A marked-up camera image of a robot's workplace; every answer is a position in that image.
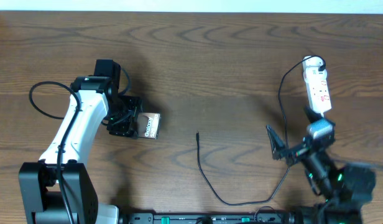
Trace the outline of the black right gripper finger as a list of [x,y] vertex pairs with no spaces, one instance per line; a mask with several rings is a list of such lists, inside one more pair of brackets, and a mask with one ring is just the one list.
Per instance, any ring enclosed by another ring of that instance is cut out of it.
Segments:
[[273,160],[282,159],[285,156],[286,151],[285,143],[281,140],[281,138],[270,125],[266,126],[266,131],[270,141]]
[[326,119],[324,116],[322,116],[319,113],[314,112],[309,106],[304,107],[304,112],[310,123],[314,123],[321,119],[324,119],[325,121],[329,122],[331,125],[333,126],[335,125],[333,121]]

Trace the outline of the rose gold Galaxy smartphone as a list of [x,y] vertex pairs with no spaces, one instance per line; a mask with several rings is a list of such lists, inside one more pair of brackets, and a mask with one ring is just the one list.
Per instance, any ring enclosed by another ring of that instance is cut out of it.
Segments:
[[137,133],[140,138],[157,139],[160,129],[160,113],[139,113]]

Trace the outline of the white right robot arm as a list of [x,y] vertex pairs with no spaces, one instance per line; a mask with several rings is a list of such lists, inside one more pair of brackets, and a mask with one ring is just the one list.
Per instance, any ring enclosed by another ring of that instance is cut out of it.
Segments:
[[288,167],[303,164],[313,193],[326,201],[287,212],[282,223],[362,223],[361,208],[372,200],[375,172],[354,164],[336,167],[326,153],[335,142],[335,123],[309,107],[304,111],[310,121],[307,135],[290,149],[274,129],[266,126],[272,158],[284,159]]

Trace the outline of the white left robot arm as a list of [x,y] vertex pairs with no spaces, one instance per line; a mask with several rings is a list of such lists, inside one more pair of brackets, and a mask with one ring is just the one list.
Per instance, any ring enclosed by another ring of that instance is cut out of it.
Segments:
[[124,69],[98,59],[92,75],[65,89],[70,104],[53,141],[36,162],[25,162],[19,185],[27,223],[127,223],[115,205],[99,203],[87,172],[100,125],[112,135],[138,138],[141,99],[119,91]]

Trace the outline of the white power strip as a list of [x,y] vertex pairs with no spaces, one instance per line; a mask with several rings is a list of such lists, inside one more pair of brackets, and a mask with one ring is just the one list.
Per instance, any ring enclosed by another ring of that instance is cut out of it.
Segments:
[[321,57],[309,55],[303,58],[302,65],[309,107],[323,116],[331,109],[325,61]]

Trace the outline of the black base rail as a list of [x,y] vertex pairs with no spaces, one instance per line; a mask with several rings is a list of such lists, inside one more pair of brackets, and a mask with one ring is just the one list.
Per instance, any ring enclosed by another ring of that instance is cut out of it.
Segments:
[[120,224],[294,224],[293,213],[261,210],[255,213],[129,213],[120,215]]

